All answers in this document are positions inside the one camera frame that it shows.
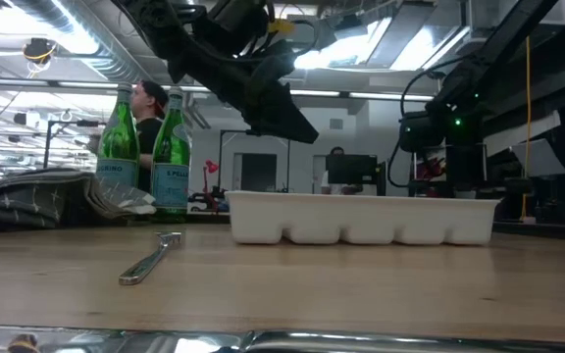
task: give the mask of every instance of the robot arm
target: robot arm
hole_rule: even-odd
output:
[[[284,40],[269,45],[275,35],[268,32],[274,21],[271,2],[220,0],[207,14],[203,6],[168,0],[112,1],[156,56],[168,61],[174,82],[184,75],[193,77],[241,112],[253,134],[305,143],[317,139],[318,132],[293,104],[289,85],[279,83],[294,70],[301,52],[293,53]],[[185,25],[191,25],[193,34]],[[254,51],[257,39],[266,33],[266,44]],[[239,57],[248,45],[248,55]]]
[[[447,180],[465,188],[483,181],[481,151],[482,121],[490,113],[485,108],[488,89],[498,72],[518,47],[546,16],[557,0],[518,0],[484,46],[460,61],[445,78],[443,88],[426,105],[424,112],[406,113],[402,117],[400,147],[407,152],[422,153],[445,141]],[[430,68],[419,76],[432,72]]]

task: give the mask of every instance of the white wall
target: white wall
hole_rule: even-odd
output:
[[[291,142],[289,185],[292,192],[311,193],[313,188],[313,156],[327,155],[335,146],[341,146],[348,153],[355,153],[355,117],[348,116],[345,109],[306,108],[302,113],[320,133],[313,144]],[[330,119],[342,119],[342,130],[330,130]],[[219,163],[218,130],[196,130],[193,132],[191,152],[191,176],[189,188],[200,192],[204,187],[202,168],[207,159]],[[232,133],[224,135],[227,142]],[[224,146],[222,157],[222,187],[232,187],[232,161],[236,153],[264,153],[277,155],[276,188],[286,184],[287,141],[271,136],[246,136],[238,133]],[[217,184],[218,174],[208,175],[209,187]]]
[[[424,103],[405,104],[407,112],[423,109]],[[359,153],[377,155],[379,162],[387,161],[398,140],[400,119],[399,102],[369,101],[357,116],[356,145]],[[395,182],[406,183],[409,180],[410,165],[411,155],[398,150],[391,178]],[[407,196],[406,189],[393,187],[388,182],[386,185],[388,196]]]
[[[421,103],[406,105],[407,110],[424,108]],[[320,133],[314,144],[291,142],[289,165],[289,189],[291,192],[311,193],[313,188],[313,157],[327,155],[335,146],[342,147],[349,154],[377,155],[379,162],[390,157],[398,138],[400,119],[397,102],[368,102],[357,116],[348,116],[346,109],[303,108],[302,113]],[[331,130],[330,119],[343,119],[342,130]],[[227,133],[227,142],[232,133]],[[222,161],[222,187],[232,188],[232,164],[236,153],[265,153],[277,155],[277,184],[282,188],[286,183],[287,150],[286,140],[271,136],[255,137],[237,134],[224,147]],[[193,132],[191,154],[190,189],[200,192],[204,186],[202,168],[210,159],[219,163],[219,131],[196,130]],[[409,178],[410,155],[399,151],[393,165],[392,177],[399,182]],[[218,174],[208,175],[209,187],[217,184]],[[388,195],[406,195],[407,191],[387,185]]]

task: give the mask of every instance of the door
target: door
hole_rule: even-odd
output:
[[[243,153],[241,158],[241,190],[276,190],[276,155]]]
[[[313,193],[322,193],[322,178],[326,171],[326,156],[313,156]]]

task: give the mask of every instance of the s.pellegrino bottle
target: s.pellegrino bottle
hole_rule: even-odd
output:
[[[152,219],[156,222],[185,222],[190,150],[181,92],[174,87],[169,91],[169,110],[156,137],[152,159],[152,196],[156,199]]]
[[[96,175],[100,182],[137,186],[139,146],[129,106],[131,94],[131,84],[117,87],[117,104],[99,141]]]

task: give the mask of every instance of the wooden table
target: wooden table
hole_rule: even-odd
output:
[[[241,246],[228,226],[188,226],[142,284],[119,286],[158,229],[183,227],[0,233],[0,325],[565,341],[564,240]]]

